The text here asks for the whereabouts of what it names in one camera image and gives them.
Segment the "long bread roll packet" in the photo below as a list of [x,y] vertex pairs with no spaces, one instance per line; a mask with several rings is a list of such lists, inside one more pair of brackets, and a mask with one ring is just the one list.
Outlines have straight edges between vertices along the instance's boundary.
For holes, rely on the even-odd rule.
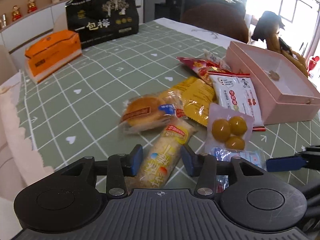
[[196,132],[182,119],[175,119],[162,131],[144,158],[137,175],[126,178],[127,190],[163,187],[180,159],[180,149]]

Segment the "peppa pig candy packet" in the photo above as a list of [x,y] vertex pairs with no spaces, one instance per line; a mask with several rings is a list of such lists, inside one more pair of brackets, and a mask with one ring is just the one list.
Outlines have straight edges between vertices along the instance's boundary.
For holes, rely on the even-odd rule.
[[[265,170],[265,156],[261,150],[258,151],[241,151],[233,149],[225,149],[220,147],[214,147],[209,151],[210,155],[213,155],[218,161],[228,161],[231,159],[245,159],[250,163],[262,168]],[[227,175],[218,175],[217,176],[217,192],[223,192],[227,187],[229,187],[229,180]]]

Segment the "vacuum packed chestnuts pouch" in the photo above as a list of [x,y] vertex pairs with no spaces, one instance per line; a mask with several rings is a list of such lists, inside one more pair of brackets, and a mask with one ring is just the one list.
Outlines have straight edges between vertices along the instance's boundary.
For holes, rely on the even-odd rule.
[[211,103],[209,107],[205,152],[215,148],[243,151],[252,131],[253,117]]

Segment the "round bun packet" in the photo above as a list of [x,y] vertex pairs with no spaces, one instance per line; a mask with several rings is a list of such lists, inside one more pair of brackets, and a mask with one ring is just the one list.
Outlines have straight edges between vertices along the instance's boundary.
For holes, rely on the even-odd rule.
[[171,98],[146,94],[127,102],[120,119],[121,131],[137,134],[163,127],[176,117],[177,106]]

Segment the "yellow snack packet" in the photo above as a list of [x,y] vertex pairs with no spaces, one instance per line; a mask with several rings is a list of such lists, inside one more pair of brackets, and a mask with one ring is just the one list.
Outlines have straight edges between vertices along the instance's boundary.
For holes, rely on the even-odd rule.
[[208,125],[210,104],[217,100],[213,87],[194,76],[161,92],[159,97],[178,106],[179,116],[192,119],[205,127]]

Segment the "white red snack packet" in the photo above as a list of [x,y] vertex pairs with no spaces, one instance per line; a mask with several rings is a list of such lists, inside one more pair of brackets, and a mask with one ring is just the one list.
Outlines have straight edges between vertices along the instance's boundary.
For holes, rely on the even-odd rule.
[[254,119],[253,130],[266,131],[249,74],[210,71],[209,78],[220,106],[251,116]]

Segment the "red spicy snack packet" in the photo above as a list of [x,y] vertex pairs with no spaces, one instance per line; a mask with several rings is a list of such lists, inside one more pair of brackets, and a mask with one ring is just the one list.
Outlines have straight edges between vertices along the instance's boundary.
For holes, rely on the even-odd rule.
[[212,81],[209,77],[210,74],[227,73],[219,64],[206,59],[191,57],[176,57],[176,59],[194,71],[200,79],[210,86],[212,86]]

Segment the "small clear red packet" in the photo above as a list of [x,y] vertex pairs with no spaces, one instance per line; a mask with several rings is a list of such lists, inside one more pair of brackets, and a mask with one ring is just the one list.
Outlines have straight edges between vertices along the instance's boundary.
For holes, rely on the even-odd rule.
[[231,72],[231,68],[230,66],[221,58],[219,58],[218,56],[214,55],[213,53],[211,53],[210,51],[203,49],[204,52],[204,58],[217,64],[221,69]]

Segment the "pink cardboard box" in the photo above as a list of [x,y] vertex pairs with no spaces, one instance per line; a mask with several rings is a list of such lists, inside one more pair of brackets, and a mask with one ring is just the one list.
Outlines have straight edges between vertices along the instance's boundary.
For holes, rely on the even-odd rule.
[[265,125],[312,120],[319,111],[316,87],[283,55],[230,42],[225,62],[234,73],[248,73]]

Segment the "green grid tablecloth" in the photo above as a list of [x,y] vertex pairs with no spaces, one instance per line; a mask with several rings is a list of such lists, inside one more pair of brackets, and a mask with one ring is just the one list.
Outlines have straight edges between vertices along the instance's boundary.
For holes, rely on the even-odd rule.
[[201,57],[207,49],[224,57],[230,42],[223,35],[165,18],[145,23],[136,35],[85,49],[39,84],[22,73],[20,125],[50,170],[89,155],[104,160],[128,153],[137,144],[148,152],[160,132],[122,134],[124,102],[191,76],[179,56]]

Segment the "red toy on floor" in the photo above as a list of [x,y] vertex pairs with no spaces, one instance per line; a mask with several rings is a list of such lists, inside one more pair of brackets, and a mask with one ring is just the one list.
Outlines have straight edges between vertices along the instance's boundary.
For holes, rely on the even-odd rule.
[[318,62],[319,62],[319,56],[309,57],[308,64],[307,64],[307,70],[309,75],[310,75],[310,72],[317,66]]

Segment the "beige scalloped cloth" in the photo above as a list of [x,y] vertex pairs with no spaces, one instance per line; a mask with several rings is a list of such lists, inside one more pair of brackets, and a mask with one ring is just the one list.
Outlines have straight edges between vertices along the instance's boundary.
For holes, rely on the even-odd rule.
[[13,201],[25,187],[52,174],[45,166],[35,144],[20,126],[16,105],[21,73],[1,85],[1,198]]

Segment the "brown massage chair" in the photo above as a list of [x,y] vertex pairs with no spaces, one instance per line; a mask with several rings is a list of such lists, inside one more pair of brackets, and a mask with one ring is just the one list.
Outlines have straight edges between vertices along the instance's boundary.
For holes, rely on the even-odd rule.
[[285,56],[294,64],[304,76],[308,77],[305,58],[298,54],[279,36],[279,30],[284,29],[285,25],[281,17],[274,12],[265,11],[253,31],[251,36],[254,41],[265,41],[267,49]]

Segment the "white cabinet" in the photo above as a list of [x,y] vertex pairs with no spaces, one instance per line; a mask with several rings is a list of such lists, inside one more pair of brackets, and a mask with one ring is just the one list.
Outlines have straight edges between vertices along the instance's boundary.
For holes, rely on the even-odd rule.
[[25,48],[53,31],[54,23],[65,12],[68,1],[32,12],[1,30],[1,45],[5,46],[13,61],[23,61]]

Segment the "red doll figurine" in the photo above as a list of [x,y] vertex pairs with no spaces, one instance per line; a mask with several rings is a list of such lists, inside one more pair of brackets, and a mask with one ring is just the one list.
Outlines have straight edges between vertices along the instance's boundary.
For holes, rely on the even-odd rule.
[[22,17],[20,8],[15,5],[12,8],[12,22],[15,22],[16,20],[19,20]]
[[37,10],[37,5],[36,5],[35,0],[28,0],[27,6],[28,6],[28,10],[27,10],[28,14]]

